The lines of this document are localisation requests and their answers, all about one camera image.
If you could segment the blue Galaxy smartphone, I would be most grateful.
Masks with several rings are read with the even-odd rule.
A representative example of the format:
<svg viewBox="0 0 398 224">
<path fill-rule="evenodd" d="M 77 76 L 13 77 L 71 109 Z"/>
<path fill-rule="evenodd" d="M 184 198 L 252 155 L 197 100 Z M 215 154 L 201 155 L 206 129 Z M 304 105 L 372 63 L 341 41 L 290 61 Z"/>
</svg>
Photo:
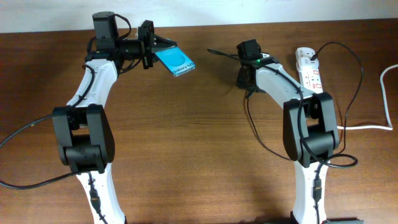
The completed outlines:
<svg viewBox="0 0 398 224">
<path fill-rule="evenodd" d="M 195 63 L 179 47 L 162 50 L 155 56 L 174 77 L 179 77 L 196 68 Z"/>
</svg>

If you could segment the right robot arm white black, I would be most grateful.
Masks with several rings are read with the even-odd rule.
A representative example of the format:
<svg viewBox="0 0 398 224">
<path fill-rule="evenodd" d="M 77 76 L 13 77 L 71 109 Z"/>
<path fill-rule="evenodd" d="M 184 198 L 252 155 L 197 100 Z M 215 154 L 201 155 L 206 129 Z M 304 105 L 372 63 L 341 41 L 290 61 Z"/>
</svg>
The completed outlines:
<svg viewBox="0 0 398 224">
<path fill-rule="evenodd" d="M 236 85 L 253 93 L 267 93 L 283 112 L 283 143 L 295 166 L 296 196 L 292 223 L 326 223 L 325 179 L 339 136 L 334 102 L 292 78 L 273 56 L 263 53 L 256 40 L 237 45 L 241 64 Z"/>
</svg>

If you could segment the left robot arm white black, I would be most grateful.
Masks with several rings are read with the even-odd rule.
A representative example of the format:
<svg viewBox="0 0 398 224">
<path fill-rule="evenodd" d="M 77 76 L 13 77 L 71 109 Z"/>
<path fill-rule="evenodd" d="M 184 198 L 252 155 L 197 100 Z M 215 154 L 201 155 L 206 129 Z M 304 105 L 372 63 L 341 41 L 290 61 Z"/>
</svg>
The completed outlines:
<svg viewBox="0 0 398 224">
<path fill-rule="evenodd" d="M 115 143 L 104 107 L 119 75 L 141 63 L 156 62 L 155 53 L 177 43 L 155 34 L 154 23 L 144 20 L 135 38 L 119 35 L 114 12 L 93 14 L 95 36 L 86 48 L 85 74 L 72 99 L 56 107 L 52 122 L 63 165 L 80 181 L 95 223 L 126 223 L 112 178 Z"/>
</svg>

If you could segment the white charger plug adapter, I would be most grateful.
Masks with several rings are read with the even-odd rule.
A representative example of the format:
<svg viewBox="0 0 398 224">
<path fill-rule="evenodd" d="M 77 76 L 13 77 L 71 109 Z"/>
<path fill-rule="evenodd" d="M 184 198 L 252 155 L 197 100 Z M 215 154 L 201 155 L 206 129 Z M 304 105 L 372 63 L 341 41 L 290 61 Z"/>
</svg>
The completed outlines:
<svg viewBox="0 0 398 224">
<path fill-rule="evenodd" d="M 296 67 L 298 71 L 305 68 L 318 69 L 319 61 L 317 59 L 311 60 L 315 55 L 315 51 L 309 47 L 299 47 L 295 51 Z"/>
</svg>

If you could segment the white power strip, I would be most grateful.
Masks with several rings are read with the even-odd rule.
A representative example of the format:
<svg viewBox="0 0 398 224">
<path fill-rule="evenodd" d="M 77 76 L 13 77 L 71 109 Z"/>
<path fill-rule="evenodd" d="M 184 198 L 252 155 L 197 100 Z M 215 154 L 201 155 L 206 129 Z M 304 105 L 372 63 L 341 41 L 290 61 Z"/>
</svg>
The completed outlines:
<svg viewBox="0 0 398 224">
<path fill-rule="evenodd" d="M 301 85 L 306 89 L 312 90 L 315 93 L 323 92 L 319 67 L 318 69 L 305 68 L 302 71 L 298 71 L 298 74 Z"/>
</svg>

